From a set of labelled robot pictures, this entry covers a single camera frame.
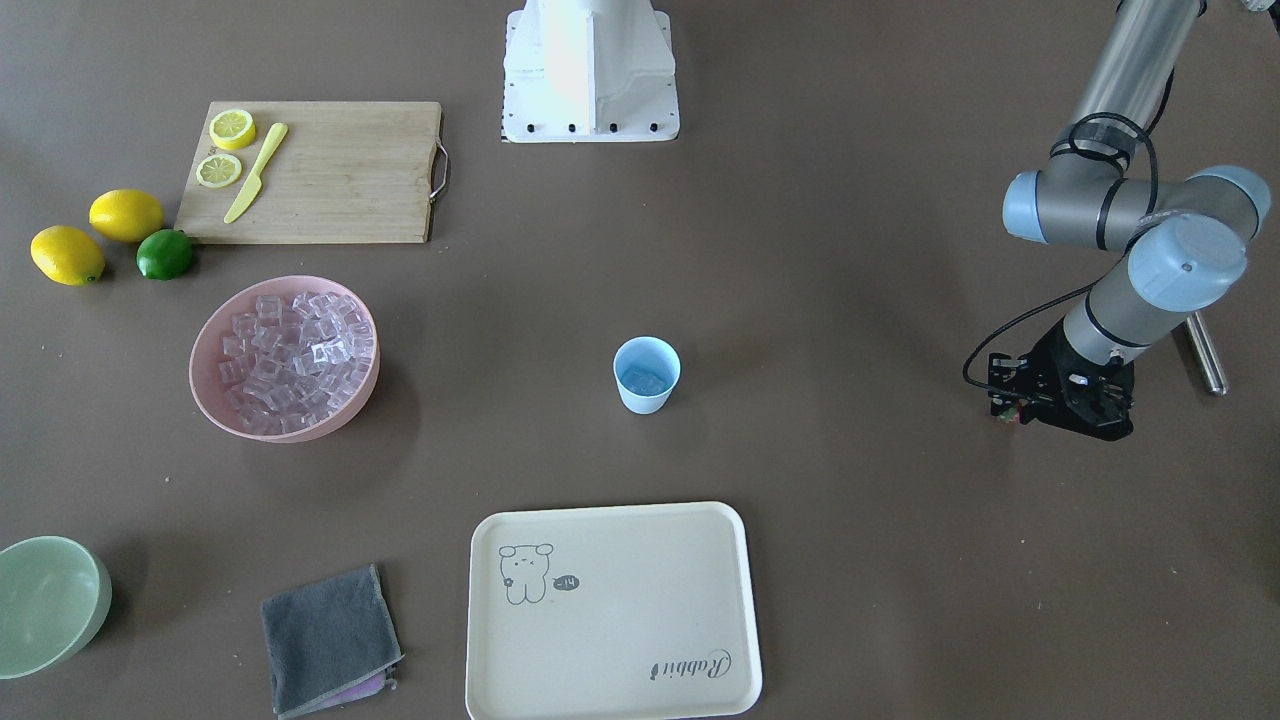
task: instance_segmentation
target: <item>cutting board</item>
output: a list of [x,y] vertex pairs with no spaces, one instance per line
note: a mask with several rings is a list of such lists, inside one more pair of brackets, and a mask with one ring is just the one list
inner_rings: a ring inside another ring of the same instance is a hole
[[[257,127],[241,150],[209,137],[210,120],[230,108],[248,110]],[[289,132],[262,170],[262,190],[223,223],[273,123]],[[204,243],[425,242],[439,132],[439,102],[211,102],[174,227]],[[196,182],[196,167],[215,152],[244,167],[218,190]]]

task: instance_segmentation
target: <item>mint green bowl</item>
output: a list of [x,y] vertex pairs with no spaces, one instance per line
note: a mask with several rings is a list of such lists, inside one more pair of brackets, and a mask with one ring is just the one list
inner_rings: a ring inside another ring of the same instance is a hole
[[0,680],[76,655],[110,606],[111,578],[78,542],[38,537],[0,551]]

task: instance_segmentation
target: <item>lime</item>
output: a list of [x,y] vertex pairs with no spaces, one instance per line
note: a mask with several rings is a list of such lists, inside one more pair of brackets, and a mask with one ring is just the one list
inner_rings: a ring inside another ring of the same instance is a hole
[[88,284],[102,277],[106,258],[93,238],[79,228],[54,225],[31,238],[31,259],[49,279],[63,284]]
[[200,161],[200,165],[196,167],[196,182],[216,190],[236,182],[239,173],[239,158],[219,152]]
[[141,190],[113,190],[90,205],[88,224],[108,240],[138,242],[164,227],[164,206]]
[[223,150],[247,147],[257,137],[253,115],[239,108],[223,110],[214,115],[212,120],[209,120],[209,137],[212,138],[214,145]]
[[152,281],[169,281],[191,266],[191,240],[182,231],[156,231],[138,246],[138,270]]

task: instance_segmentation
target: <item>bear drawing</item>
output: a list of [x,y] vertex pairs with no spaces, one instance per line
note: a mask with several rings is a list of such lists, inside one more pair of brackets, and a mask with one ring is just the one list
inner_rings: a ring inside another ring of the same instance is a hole
[[552,561],[548,557],[556,550],[550,543],[543,544],[504,544],[498,548],[502,562],[502,584],[507,585],[507,602],[539,602],[547,596],[547,571]]

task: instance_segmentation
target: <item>towel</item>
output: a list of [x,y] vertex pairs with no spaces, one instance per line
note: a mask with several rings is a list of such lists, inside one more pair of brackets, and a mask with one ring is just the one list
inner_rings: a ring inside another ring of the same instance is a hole
[[262,632],[280,720],[394,688],[404,657],[374,565],[262,601]]

